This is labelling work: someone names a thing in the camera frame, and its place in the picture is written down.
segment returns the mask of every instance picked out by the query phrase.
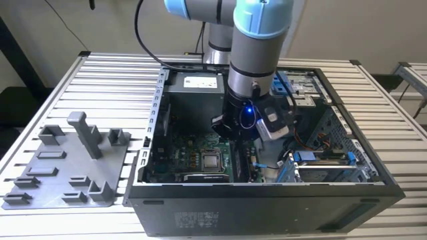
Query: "wall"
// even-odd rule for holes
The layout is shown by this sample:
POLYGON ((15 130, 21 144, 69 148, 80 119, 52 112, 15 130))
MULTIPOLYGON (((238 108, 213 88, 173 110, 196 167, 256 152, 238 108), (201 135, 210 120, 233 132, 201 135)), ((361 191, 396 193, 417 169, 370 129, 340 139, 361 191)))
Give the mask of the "wall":
POLYGON ((24 83, 20 76, 14 72, 6 57, 0 51, 0 93, 6 87, 21 87, 24 83))
POLYGON ((357 59, 370 73, 427 62, 425 0, 306 0, 290 58, 357 59))
MULTIPOLYGON (((137 0, 96 0, 94 11, 89 9, 88 0, 48 1, 90 51, 144 53, 133 31, 137 0)), ((294 4, 290 37, 284 46, 290 43, 304 2, 298 0, 294 4)), ((81 44, 44 0, 0 0, 0 15, 40 78, 54 86, 84 50, 81 44)), ((141 38, 153 53, 181 54, 194 50, 201 23, 170 15, 162 0, 144 1, 138 25, 141 38)))

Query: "aluminum work surface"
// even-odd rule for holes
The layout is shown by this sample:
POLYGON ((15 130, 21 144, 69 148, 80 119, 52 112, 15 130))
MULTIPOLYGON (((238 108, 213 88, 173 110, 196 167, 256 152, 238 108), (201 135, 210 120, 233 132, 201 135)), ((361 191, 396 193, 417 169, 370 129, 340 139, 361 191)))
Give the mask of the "aluminum work surface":
MULTIPOLYGON (((164 61, 198 62, 197 56, 160 56, 164 61)), ((281 59, 282 67, 320 68, 345 108, 404 190, 405 198, 348 234, 197 237, 197 239, 427 239, 427 138, 416 122, 385 94, 360 66, 340 60, 281 59)), ((121 206, 130 163, 142 146, 150 101, 160 65, 145 55, 92 53, 78 57, 57 84, 40 111, 0 161, 1 197, 13 187, 33 151, 45 124, 66 123, 72 111, 86 113, 86 123, 100 132, 122 128, 130 142, 120 174, 117 195, 110 207, 2 210, 0 237, 30 240, 150 239, 133 209, 121 206)))

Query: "black cable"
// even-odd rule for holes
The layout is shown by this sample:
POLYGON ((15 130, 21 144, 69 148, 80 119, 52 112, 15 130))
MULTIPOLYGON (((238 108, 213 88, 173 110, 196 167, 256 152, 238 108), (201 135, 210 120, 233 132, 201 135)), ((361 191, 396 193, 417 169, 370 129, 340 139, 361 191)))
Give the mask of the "black cable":
POLYGON ((272 166, 266 166, 266 168, 268 169, 274 169, 274 170, 280 169, 280 167, 272 167, 272 166))
MULTIPOLYGON (((148 55, 153 58, 153 60, 156 60, 157 63, 160 63, 162 66, 168 67, 172 70, 180 71, 180 72, 188 72, 188 71, 192 72, 193 70, 190 70, 190 69, 176 67, 176 66, 172 66, 172 65, 166 64, 164 61, 161 61, 153 55, 153 53, 145 47, 145 45, 142 43, 142 40, 141 40, 141 37, 140 37, 140 31, 138 31, 138 16, 140 16, 140 9, 141 9, 142 2, 144 2, 144 0, 138 0, 138 2, 137 2, 136 11, 134 11, 134 19, 133 19, 134 35, 136 35, 136 39, 137 39, 138 45, 141 46, 144 51, 148 53, 148 55)), ((208 70, 208 69, 204 69, 202 72, 204 73, 216 73, 214 70, 208 70)))
POLYGON ((201 34, 202 34, 202 32, 204 32, 204 23, 205 23, 205 22, 201 23, 201 27, 200 27, 200 33, 198 33, 197 43, 196 43, 194 49, 193 49, 193 52, 194 52, 194 53, 196 53, 197 50, 198 50, 198 43, 200 43, 200 39, 201 39, 201 34))
POLYGON ((277 79, 278 79, 278 81, 280 81, 280 83, 281 83, 281 85, 282 85, 282 87, 284 87, 284 90, 285 90, 285 92, 286 92, 286 95, 288 95, 288 97, 290 98, 290 101, 292 101, 292 115, 294 115, 294 114, 296 114, 296 101, 294 101, 292 92, 290 92, 290 90, 289 90, 289 88, 288 88, 288 86, 286 86, 286 84, 285 84, 285 81, 282 80, 282 78, 281 78, 281 76, 280 76, 280 74, 278 74, 277 71, 274 71, 274 75, 277 76, 277 79))
POLYGON ((201 55, 204 55, 204 54, 205 54, 205 50, 204 50, 204 37, 205 37, 206 22, 202 22, 201 25, 202 25, 202 33, 201 33, 201 55))
POLYGON ((65 28, 68 29, 68 31, 70 32, 70 34, 74 36, 74 38, 78 40, 78 42, 81 43, 84 49, 86 51, 89 51, 86 45, 82 43, 82 41, 80 40, 80 38, 77 37, 77 35, 73 33, 73 31, 69 29, 69 27, 66 26, 66 23, 64 21, 64 19, 61 18, 58 12, 54 10, 53 6, 50 5, 50 3, 48 2, 48 0, 44 0, 44 2, 46 3, 46 5, 50 7, 50 9, 53 10, 53 12, 56 13, 56 16, 58 17, 61 23, 64 24, 65 28))
POLYGON ((405 88, 404 88, 404 90, 402 90, 402 92, 401 92, 401 95, 400 95, 400 97, 398 97, 397 103, 400 103, 400 100, 401 100, 402 95, 405 94, 408 88, 409 88, 409 84, 406 84, 406 86, 405 86, 405 88))
POLYGON ((418 116, 421 109, 422 109, 421 107, 417 108, 417 110, 414 112, 414 115, 412 117, 413 119, 418 116))

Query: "wire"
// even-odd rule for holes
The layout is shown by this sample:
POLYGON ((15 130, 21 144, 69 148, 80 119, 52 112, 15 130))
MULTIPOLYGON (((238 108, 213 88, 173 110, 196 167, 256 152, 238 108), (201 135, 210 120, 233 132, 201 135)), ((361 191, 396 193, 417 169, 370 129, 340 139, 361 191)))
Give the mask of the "wire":
POLYGON ((201 33, 201 54, 205 54, 205 50, 204 50, 204 37, 205 37, 205 26, 206 26, 206 22, 201 23, 202 26, 202 33, 201 33))
POLYGON ((414 115, 412 117, 413 119, 418 116, 421 109, 422 109, 421 107, 417 108, 417 110, 414 112, 414 115))
POLYGON ((313 149, 312 149, 310 147, 308 147, 308 146, 302 143, 302 141, 301 141, 301 139, 300 139, 300 136, 298 136, 298 133, 296 132, 296 127, 293 127, 293 135, 294 135, 294 140, 296 140, 296 142, 298 143, 298 145, 301 145, 306 150, 313 151, 313 149))
POLYGON ((400 100, 401 100, 402 95, 405 94, 408 88, 409 88, 409 84, 406 84, 406 86, 405 86, 405 88, 404 88, 404 90, 402 90, 402 92, 401 92, 401 95, 400 95, 400 97, 398 97, 397 103, 400 103, 400 100))
MULTIPOLYGON (((137 2, 136 11, 134 11, 134 19, 133 19, 134 35, 136 35, 136 39, 137 39, 138 45, 141 46, 144 51, 148 53, 148 55, 153 58, 153 60, 156 60, 157 63, 160 63, 162 66, 168 67, 172 70, 180 71, 180 72, 188 72, 188 71, 192 72, 190 69, 176 67, 176 66, 172 66, 172 65, 166 64, 164 61, 161 61, 153 55, 153 53, 148 50, 146 46, 144 45, 141 37, 140 37, 140 31, 138 31, 138 17, 140 17, 140 9, 141 9, 142 2, 144 2, 144 0, 138 0, 138 2, 137 2)), ((204 69, 202 72, 204 73, 216 73, 214 70, 208 70, 208 69, 204 69)))
POLYGON ((281 85, 282 85, 282 87, 284 87, 284 90, 285 90, 285 92, 286 92, 286 95, 288 95, 288 97, 290 98, 290 101, 292 101, 292 115, 294 115, 294 114, 296 114, 296 101, 294 101, 292 92, 290 92, 290 90, 289 90, 289 88, 288 88, 288 86, 286 86, 286 84, 285 84, 285 81, 282 80, 282 78, 281 78, 281 76, 280 76, 280 74, 278 74, 277 71, 274 71, 274 75, 277 76, 277 79, 278 79, 278 81, 280 81, 280 83, 281 83, 281 85))
POLYGON ((280 167, 266 166, 265 164, 260 164, 257 162, 253 162, 252 165, 253 165, 253 167, 258 167, 262 169, 274 169, 274 170, 280 169, 280 167))
POLYGON ((54 10, 53 6, 50 5, 50 3, 48 2, 48 0, 44 0, 44 2, 46 3, 46 5, 50 7, 50 9, 53 10, 53 12, 56 13, 56 16, 58 17, 61 23, 64 24, 65 28, 68 29, 68 31, 70 32, 70 34, 74 36, 74 38, 78 40, 78 42, 81 43, 84 49, 86 51, 89 51, 86 45, 82 43, 82 41, 80 40, 80 38, 77 37, 77 35, 74 34, 74 32, 69 29, 69 27, 66 26, 66 23, 64 21, 64 19, 61 18, 58 12, 54 10))
POLYGON ((205 31, 205 22, 201 23, 201 27, 200 27, 200 33, 198 33, 198 38, 197 38, 197 43, 194 45, 194 49, 193 49, 193 52, 197 53, 197 50, 198 50, 198 43, 200 43, 200 39, 201 39, 201 34, 204 33, 205 31))

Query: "blue tab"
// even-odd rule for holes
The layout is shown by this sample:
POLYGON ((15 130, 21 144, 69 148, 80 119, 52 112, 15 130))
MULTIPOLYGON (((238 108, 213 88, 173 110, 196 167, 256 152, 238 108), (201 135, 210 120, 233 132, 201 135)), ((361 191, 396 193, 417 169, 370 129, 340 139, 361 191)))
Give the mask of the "blue tab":
POLYGON ((316 161, 316 156, 312 151, 300 151, 297 153, 301 161, 316 161))
POLYGON ((346 152, 348 160, 349 160, 349 165, 356 165, 356 156, 352 151, 346 152))
POLYGON ((294 152, 293 154, 293 161, 294 162, 298 162, 301 159, 300 159, 300 153, 298 152, 294 152))

